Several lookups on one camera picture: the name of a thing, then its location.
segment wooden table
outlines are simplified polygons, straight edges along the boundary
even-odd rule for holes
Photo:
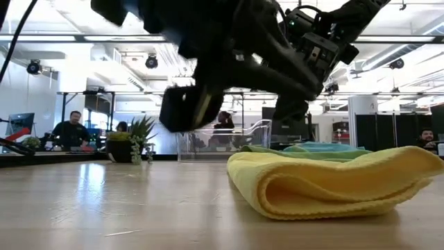
[[[444,178],[381,217],[277,222],[224,164],[76,162],[0,169],[1,250],[444,247]]]

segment man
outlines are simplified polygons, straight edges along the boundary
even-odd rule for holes
[[[73,111],[69,115],[69,121],[60,122],[55,126],[52,134],[60,136],[60,142],[64,150],[71,147],[85,147],[89,141],[87,129],[79,123],[82,114]]]
[[[433,131],[430,128],[423,128],[418,140],[418,147],[436,150],[436,144],[433,142],[433,139]]]

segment yellow towel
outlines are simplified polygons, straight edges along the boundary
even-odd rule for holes
[[[348,162],[236,153],[228,173],[248,203],[272,219],[379,215],[412,198],[442,173],[444,161],[418,147],[388,149]]]

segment blue towel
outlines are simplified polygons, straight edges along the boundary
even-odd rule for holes
[[[346,144],[336,144],[336,143],[321,143],[321,142],[306,142],[298,144],[298,148],[307,150],[308,152],[348,152],[364,150],[364,147],[352,147]],[[284,152],[293,152],[296,148],[287,147]]]

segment plant pot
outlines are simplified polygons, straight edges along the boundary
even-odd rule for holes
[[[108,158],[114,163],[131,163],[131,148],[133,143],[130,141],[106,141],[106,154]],[[143,144],[140,144],[140,152],[144,150]]]

